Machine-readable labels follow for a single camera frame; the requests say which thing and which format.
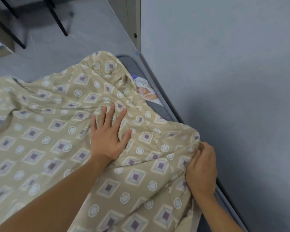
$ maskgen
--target hand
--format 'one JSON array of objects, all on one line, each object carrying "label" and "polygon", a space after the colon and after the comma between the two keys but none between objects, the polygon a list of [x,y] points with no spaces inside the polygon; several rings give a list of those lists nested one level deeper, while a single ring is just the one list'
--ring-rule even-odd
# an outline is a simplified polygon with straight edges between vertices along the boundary
[{"label": "hand", "polygon": [[92,116],[91,121],[91,156],[106,157],[109,162],[118,158],[120,153],[126,147],[126,144],[131,138],[131,129],[124,134],[121,141],[118,140],[118,131],[122,119],[127,113],[127,109],[123,109],[112,126],[115,105],[112,103],[108,113],[107,107],[102,108],[101,114],[98,117],[98,127],[96,126],[96,117]]},{"label": "hand", "polygon": [[217,168],[214,148],[202,142],[201,152],[196,150],[186,171],[186,182],[196,201],[202,197],[212,197],[215,192]]}]

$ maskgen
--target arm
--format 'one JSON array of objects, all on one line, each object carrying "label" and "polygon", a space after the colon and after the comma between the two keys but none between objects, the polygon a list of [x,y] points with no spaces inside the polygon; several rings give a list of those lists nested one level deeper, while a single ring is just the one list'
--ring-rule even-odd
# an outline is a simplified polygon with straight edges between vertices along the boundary
[{"label": "arm", "polygon": [[186,181],[213,232],[243,232],[214,197],[217,168],[214,148],[202,142],[187,167]]},{"label": "arm", "polygon": [[11,216],[0,226],[0,232],[68,230],[99,175],[120,155],[131,138],[131,130],[128,130],[118,141],[120,123],[127,111],[123,110],[111,126],[114,112],[114,104],[107,114],[106,107],[103,107],[98,127],[95,116],[92,117],[91,157],[88,162]]}]

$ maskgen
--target person's left hand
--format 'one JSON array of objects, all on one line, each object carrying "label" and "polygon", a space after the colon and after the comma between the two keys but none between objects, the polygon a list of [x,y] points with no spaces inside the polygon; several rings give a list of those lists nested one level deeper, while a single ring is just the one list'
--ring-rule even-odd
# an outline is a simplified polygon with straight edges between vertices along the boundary
[{"label": "person's left hand", "polygon": [[105,157],[109,162],[118,158],[120,153],[125,149],[126,144],[131,138],[131,129],[128,129],[121,141],[118,140],[118,131],[122,119],[127,113],[127,109],[123,109],[112,126],[115,105],[112,103],[108,113],[107,107],[102,108],[98,117],[98,125],[96,126],[96,116],[92,116],[91,120],[91,156]]}]

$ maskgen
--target person's right hand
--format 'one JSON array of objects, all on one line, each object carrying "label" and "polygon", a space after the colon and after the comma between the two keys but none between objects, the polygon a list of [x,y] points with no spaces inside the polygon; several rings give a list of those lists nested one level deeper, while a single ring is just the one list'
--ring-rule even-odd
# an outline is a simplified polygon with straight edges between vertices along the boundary
[{"label": "person's right hand", "polygon": [[201,145],[203,151],[197,148],[186,171],[186,182],[196,201],[214,195],[217,178],[214,148],[206,142]]}]

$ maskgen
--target person's right arm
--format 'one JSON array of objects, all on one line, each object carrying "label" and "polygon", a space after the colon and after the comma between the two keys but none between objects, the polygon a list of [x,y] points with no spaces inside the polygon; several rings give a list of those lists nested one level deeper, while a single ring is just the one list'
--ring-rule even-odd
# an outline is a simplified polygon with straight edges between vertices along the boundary
[{"label": "person's right arm", "polygon": [[186,182],[212,232],[243,232],[214,197],[217,168],[214,148],[202,142],[187,167]]}]

